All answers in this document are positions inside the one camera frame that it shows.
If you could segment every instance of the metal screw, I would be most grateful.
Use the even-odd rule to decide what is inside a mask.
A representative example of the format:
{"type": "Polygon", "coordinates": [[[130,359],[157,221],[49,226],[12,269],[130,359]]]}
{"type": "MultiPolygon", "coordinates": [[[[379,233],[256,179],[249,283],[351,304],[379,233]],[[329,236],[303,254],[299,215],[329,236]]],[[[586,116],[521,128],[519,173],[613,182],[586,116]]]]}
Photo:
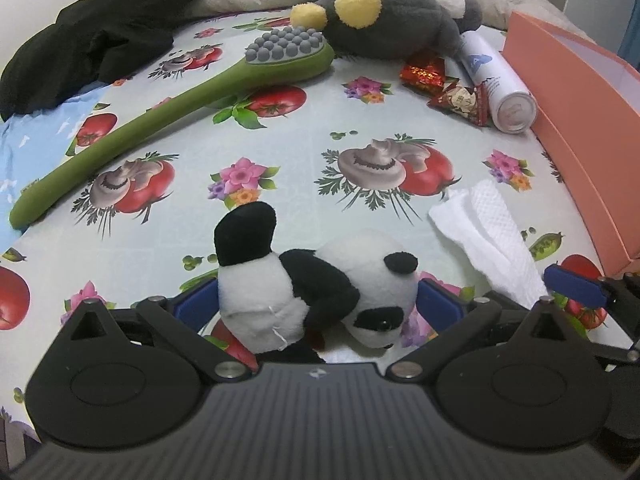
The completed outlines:
{"type": "Polygon", "coordinates": [[[246,372],[246,367],[238,361],[222,361],[213,371],[225,379],[237,379],[246,372]]]}
{"type": "Polygon", "coordinates": [[[413,379],[422,373],[422,367],[413,361],[400,361],[392,365],[391,373],[403,379],[413,379]]]}

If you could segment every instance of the cylindrical can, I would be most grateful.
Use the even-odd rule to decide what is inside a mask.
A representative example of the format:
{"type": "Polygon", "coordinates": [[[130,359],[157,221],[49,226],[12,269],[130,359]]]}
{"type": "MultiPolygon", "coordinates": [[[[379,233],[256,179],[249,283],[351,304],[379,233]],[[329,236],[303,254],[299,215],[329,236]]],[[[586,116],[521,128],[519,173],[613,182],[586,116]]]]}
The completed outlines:
{"type": "Polygon", "coordinates": [[[460,61],[477,86],[484,84],[495,127],[506,134],[529,128],[538,103],[511,65],[476,30],[460,34],[460,61]]]}

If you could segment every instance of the black cloth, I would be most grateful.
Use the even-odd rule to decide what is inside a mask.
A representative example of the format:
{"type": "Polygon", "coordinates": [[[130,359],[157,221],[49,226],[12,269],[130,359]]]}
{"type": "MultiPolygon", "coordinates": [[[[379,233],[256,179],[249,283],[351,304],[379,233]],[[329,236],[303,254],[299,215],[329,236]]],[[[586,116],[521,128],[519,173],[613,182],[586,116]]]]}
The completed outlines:
{"type": "Polygon", "coordinates": [[[191,0],[78,0],[18,49],[0,78],[0,115],[55,108],[85,85],[111,84],[174,43],[191,0]]]}

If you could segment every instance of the ribbed gray plate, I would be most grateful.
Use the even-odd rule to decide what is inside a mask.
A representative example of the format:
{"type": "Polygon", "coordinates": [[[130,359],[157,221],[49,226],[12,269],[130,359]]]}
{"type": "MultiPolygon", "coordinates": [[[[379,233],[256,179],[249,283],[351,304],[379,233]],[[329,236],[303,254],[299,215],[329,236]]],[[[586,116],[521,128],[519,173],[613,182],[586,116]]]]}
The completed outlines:
{"type": "Polygon", "coordinates": [[[213,388],[201,410],[162,440],[109,453],[47,444],[14,473],[17,480],[609,480],[621,476],[588,445],[532,455],[471,440],[441,418],[418,386],[390,383],[372,364],[320,368],[268,364],[249,381],[213,388]]]}

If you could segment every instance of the stuffed animal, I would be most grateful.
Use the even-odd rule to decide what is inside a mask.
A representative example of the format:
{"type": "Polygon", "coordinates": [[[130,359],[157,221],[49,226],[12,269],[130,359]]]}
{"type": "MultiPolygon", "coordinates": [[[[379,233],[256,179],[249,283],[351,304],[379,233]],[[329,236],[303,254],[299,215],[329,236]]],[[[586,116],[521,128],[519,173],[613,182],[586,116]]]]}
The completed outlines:
{"type": "Polygon", "coordinates": [[[431,48],[453,57],[460,34],[480,27],[482,10],[477,0],[318,0],[294,6],[290,20],[358,56],[406,59],[431,48]]]}
{"type": "Polygon", "coordinates": [[[391,236],[375,230],[332,240],[316,257],[340,269],[360,293],[342,323],[368,348],[389,348],[415,306],[418,259],[391,236]]]}
{"type": "Polygon", "coordinates": [[[317,251],[271,250],[276,215],[264,202],[230,211],[214,231],[220,317],[257,361],[323,362],[305,330],[337,323],[370,348],[392,345],[417,296],[418,261],[365,230],[317,251]]]}

